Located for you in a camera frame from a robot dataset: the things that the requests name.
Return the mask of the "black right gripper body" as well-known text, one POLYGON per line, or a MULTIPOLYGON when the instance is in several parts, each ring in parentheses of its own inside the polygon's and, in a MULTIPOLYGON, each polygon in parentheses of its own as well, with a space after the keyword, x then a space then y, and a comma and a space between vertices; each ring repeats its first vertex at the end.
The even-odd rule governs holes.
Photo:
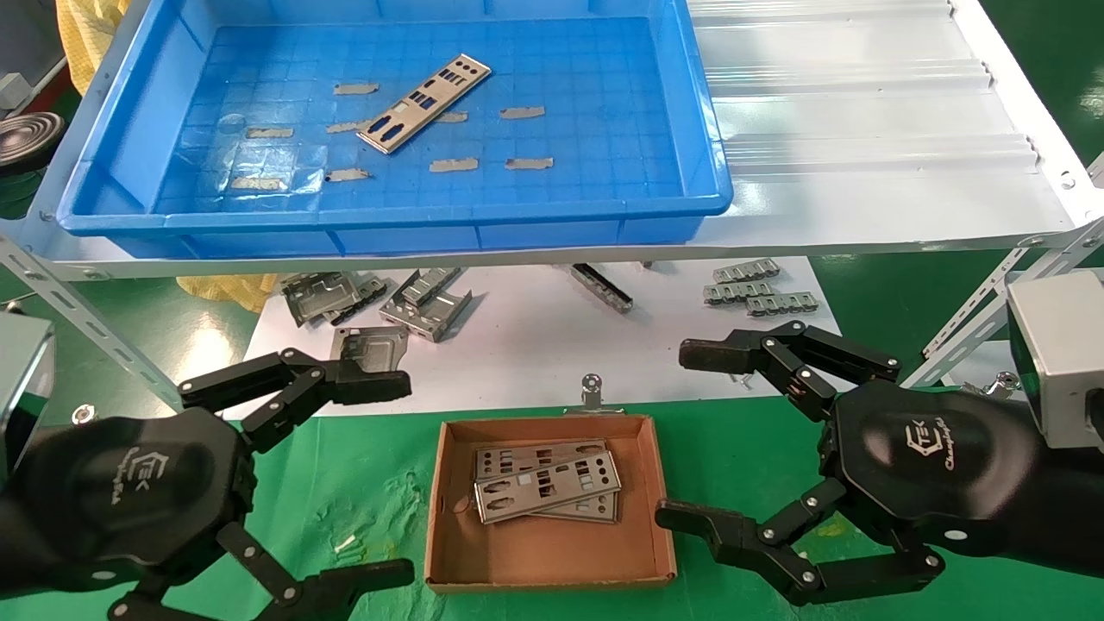
POLYGON ((837 398, 825 440, 841 514, 875 543, 1057 566, 1048 449, 1023 404, 872 381, 837 398))

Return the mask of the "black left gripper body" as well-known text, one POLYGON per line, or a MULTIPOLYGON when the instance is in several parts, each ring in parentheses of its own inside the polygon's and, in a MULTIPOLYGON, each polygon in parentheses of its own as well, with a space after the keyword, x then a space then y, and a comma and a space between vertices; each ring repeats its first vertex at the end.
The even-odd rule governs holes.
POLYGON ((3 485, 3 590, 189 582, 256 484, 243 436, 205 411, 39 430, 3 485))

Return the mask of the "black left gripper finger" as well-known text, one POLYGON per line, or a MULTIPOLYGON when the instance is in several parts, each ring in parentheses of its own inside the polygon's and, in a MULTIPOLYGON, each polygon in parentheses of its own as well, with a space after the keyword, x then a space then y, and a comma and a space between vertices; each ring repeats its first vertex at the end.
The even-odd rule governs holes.
POLYGON ((367 373, 354 361, 320 361, 288 348, 204 373, 179 386, 185 408, 217 413, 263 398, 241 421, 241 436, 256 453, 276 448, 323 406, 385 404, 411 394, 405 371, 367 373))
MULTIPOLYGON (((360 598, 373 591, 408 586, 408 559, 352 565, 293 580, 284 567, 237 522, 216 534, 217 545, 270 594, 256 620, 348 620, 360 598)), ((206 620, 206 615, 163 606, 168 582, 147 577, 108 610, 110 620, 206 620)))

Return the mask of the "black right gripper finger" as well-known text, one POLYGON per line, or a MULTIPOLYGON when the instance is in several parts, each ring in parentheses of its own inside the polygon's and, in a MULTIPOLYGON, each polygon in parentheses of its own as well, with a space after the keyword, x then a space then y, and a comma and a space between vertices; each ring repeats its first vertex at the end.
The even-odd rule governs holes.
POLYGON ((836 512, 853 511, 854 498, 856 492, 840 480, 825 478, 764 523, 679 499, 658 499, 655 522, 703 540, 718 565, 758 573, 790 606, 915 593, 944 571, 941 555, 920 543, 911 528, 895 525, 875 538, 891 552, 815 564, 795 551, 804 535, 836 512))
POLYGON ((803 322, 769 330, 734 329, 722 341, 686 339, 679 365, 726 376, 760 373, 813 422, 831 419, 838 397, 817 370, 851 385, 894 385, 900 373, 900 364, 887 354, 803 322))

